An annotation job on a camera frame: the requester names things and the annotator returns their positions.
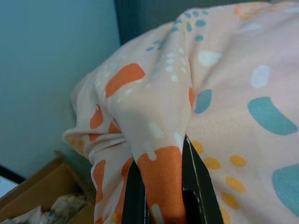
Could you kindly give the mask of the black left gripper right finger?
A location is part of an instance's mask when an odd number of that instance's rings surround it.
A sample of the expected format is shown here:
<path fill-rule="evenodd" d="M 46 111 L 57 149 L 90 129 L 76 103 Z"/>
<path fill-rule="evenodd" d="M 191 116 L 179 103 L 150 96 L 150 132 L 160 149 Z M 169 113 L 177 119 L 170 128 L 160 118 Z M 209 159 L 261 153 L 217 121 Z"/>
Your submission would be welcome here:
<path fill-rule="evenodd" d="M 185 136 L 182 156 L 182 191 L 189 224 L 223 224 L 210 174 Z"/>

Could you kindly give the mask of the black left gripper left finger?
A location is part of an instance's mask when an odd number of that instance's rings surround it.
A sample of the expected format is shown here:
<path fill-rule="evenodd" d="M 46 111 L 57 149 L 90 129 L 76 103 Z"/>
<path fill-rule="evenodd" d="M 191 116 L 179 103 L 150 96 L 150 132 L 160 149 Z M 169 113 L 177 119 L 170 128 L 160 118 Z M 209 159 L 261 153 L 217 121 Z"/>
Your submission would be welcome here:
<path fill-rule="evenodd" d="M 121 223 L 150 223 L 150 212 L 147 206 L 145 186 L 135 161 L 132 162 L 128 172 Z"/>

